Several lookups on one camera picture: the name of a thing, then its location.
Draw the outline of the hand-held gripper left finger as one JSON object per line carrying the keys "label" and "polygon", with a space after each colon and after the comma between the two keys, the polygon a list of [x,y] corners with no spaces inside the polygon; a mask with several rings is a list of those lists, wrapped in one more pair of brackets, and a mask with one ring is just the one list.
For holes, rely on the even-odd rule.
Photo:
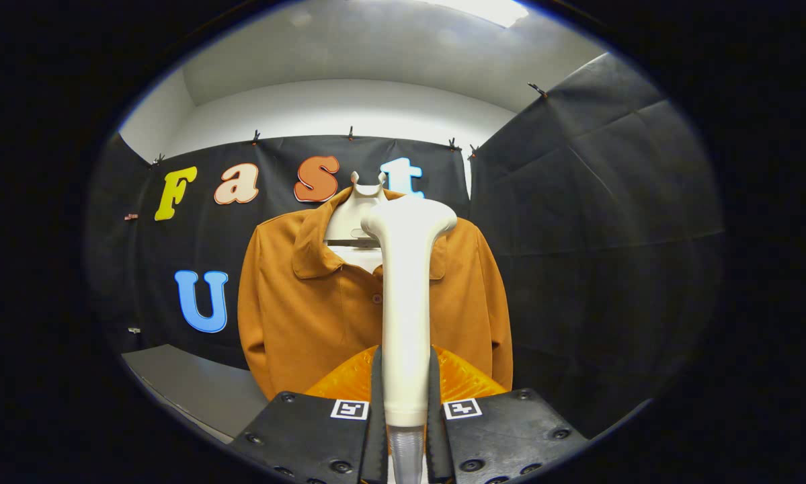
{"label": "hand-held gripper left finger", "polygon": [[387,483],[382,350],[365,364],[365,399],[280,392],[228,445],[243,462],[283,483]]}

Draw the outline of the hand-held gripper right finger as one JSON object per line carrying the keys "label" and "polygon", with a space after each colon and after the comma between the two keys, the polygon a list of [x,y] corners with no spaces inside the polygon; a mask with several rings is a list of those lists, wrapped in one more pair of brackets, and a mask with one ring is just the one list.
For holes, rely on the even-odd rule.
{"label": "hand-held gripper right finger", "polygon": [[431,350],[428,377],[430,483],[517,483],[588,446],[537,392],[501,391],[448,350]]}

